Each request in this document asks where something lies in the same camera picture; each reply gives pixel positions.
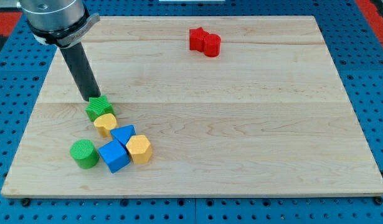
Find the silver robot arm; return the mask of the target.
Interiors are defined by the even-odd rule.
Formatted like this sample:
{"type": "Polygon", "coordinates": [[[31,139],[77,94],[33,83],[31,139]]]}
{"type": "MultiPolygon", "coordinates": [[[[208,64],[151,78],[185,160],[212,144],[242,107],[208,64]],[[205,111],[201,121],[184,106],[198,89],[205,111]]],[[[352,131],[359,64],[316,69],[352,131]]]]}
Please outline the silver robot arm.
{"type": "Polygon", "coordinates": [[[19,0],[19,5],[36,41],[61,49],[80,43],[100,21],[82,0],[19,0]]]}

